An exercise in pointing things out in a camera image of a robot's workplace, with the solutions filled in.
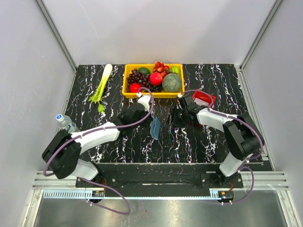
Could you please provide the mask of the blue leather card holder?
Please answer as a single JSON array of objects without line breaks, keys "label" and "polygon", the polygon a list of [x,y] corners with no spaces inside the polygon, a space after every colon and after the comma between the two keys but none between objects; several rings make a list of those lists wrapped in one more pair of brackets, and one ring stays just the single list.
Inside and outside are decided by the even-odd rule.
[{"label": "blue leather card holder", "polygon": [[159,139],[160,129],[161,129],[161,125],[158,117],[153,116],[150,124],[150,135],[155,140]]}]

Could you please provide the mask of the red plastic card tray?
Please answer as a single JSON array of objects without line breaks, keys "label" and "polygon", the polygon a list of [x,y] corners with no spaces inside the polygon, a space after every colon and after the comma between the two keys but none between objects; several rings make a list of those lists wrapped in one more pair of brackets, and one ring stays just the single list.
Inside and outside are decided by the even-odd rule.
[{"label": "red plastic card tray", "polygon": [[201,93],[201,92],[199,92],[199,91],[197,91],[197,90],[196,90],[196,91],[194,92],[194,94],[192,95],[192,98],[193,98],[193,100],[194,100],[195,98],[199,98],[199,99],[201,99],[201,100],[204,100],[204,101],[208,102],[209,105],[210,105],[210,104],[213,104],[213,105],[211,106],[211,108],[214,107],[215,100],[216,100],[216,97],[215,97],[215,96],[210,95],[210,94],[206,95],[206,94]]}]

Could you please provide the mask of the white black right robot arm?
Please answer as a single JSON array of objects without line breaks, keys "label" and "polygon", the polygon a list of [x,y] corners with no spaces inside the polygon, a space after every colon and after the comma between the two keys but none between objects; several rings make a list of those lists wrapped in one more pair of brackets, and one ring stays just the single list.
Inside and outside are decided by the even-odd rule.
[{"label": "white black right robot arm", "polygon": [[264,139],[249,114],[221,113],[198,105],[191,95],[178,94],[177,105],[171,107],[166,124],[171,128],[184,128],[190,123],[210,126],[225,135],[229,154],[215,176],[221,187],[228,186],[241,165],[264,146]]}]

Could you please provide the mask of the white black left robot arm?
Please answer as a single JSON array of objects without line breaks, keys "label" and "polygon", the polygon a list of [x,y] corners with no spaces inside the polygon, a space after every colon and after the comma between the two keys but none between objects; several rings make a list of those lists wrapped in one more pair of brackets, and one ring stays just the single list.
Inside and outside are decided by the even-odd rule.
[{"label": "white black left robot arm", "polygon": [[122,111],[113,122],[86,131],[58,131],[42,153],[46,162],[44,176],[55,175],[57,179],[75,176],[86,179],[93,187],[101,185],[101,170],[96,164],[80,159],[80,155],[100,144],[115,141],[126,131],[150,120],[153,106],[154,103],[137,102]]}]

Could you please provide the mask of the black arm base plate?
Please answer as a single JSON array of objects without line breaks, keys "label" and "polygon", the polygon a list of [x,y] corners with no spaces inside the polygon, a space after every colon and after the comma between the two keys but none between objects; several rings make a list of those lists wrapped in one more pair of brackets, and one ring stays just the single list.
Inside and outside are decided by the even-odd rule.
[{"label": "black arm base plate", "polygon": [[185,185],[198,188],[243,188],[242,177],[237,174],[231,181],[219,184],[212,178],[213,173],[199,172],[117,172],[106,171],[95,176],[92,181],[105,183],[117,188],[126,185]]}]

